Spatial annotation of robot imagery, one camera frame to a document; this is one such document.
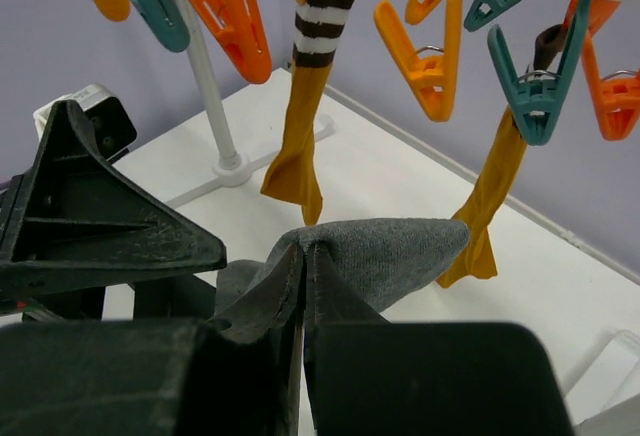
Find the brown and white striped sock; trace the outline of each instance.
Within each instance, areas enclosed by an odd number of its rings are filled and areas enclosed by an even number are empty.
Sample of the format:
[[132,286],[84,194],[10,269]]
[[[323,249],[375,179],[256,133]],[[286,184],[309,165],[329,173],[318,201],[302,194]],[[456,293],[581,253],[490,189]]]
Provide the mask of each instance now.
[[313,168],[313,120],[353,2],[307,0],[296,10],[293,81],[282,149],[269,166],[261,192],[300,205],[307,226],[316,224],[322,212]]
[[296,9],[293,59],[298,67],[329,66],[354,0],[307,0]]

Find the mustard sock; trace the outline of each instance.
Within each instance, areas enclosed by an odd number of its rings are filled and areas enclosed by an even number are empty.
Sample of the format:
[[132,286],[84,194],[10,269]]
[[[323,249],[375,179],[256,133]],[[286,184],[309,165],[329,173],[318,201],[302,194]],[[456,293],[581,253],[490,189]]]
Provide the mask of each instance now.
[[[562,25],[540,33],[535,43],[533,69],[549,69],[562,51],[566,36]],[[478,181],[469,199],[453,216],[467,224],[471,241],[449,270],[438,278],[440,286],[448,288],[465,276],[489,279],[498,275],[487,228],[509,194],[526,149],[527,143],[513,121],[511,108],[507,108]]]
[[267,170],[261,193],[300,205],[306,226],[316,224],[322,212],[322,194],[313,168],[313,121],[354,1],[307,0],[296,10],[293,76],[282,148]]

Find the white pole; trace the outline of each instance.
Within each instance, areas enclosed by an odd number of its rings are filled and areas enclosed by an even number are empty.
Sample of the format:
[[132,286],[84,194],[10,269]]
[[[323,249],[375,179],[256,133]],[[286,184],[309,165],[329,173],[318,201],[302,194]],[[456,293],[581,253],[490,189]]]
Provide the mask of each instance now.
[[209,52],[200,26],[198,13],[193,9],[188,0],[175,0],[185,24],[189,28],[191,43],[187,48],[187,55],[191,63],[193,75],[200,89],[200,95],[204,103],[204,110],[207,113],[213,137],[218,146],[220,154],[219,165],[222,169],[233,170],[237,168],[242,158],[236,152],[229,130],[229,124],[224,114],[220,90],[216,84],[209,59]]

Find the sock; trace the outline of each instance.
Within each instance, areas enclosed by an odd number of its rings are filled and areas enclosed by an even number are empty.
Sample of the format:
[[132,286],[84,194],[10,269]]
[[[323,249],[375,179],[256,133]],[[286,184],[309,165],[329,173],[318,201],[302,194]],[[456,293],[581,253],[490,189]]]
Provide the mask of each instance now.
[[257,271],[255,261],[237,261],[218,272],[216,312],[262,281],[291,243],[305,252],[322,243],[338,274],[381,312],[444,273],[468,242],[467,226],[456,220],[365,219],[295,229],[278,240],[263,265],[257,263]]
[[313,121],[338,41],[354,0],[307,0],[296,11],[293,74],[282,148],[261,193],[302,207],[305,225],[318,222],[322,194],[313,168]]
[[[533,68],[548,69],[562,50],[565,38],[562,25],[543,31],[536,38]],[[527,143],[513,121],[511,108],[507,108],[473,191],[453,216],[467,224],[471,242],[451,268],[438,278],[440,286],[448,288],[465,276],[489,279],[498,275],[488,227],[509,194],[526,149]]]

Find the gray fabric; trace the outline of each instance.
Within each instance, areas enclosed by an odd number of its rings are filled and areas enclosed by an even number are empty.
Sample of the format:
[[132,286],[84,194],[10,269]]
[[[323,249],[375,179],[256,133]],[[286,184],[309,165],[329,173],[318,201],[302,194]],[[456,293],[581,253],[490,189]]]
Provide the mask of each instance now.
[[235,261],[218,273],[216,312],[262,281],[291,243],[305,252],[324,244],[340,276],[381,312],[443,274],[469,237],[466,224],[451,219],[364,219],[295,229],[278,240],[264,264]]

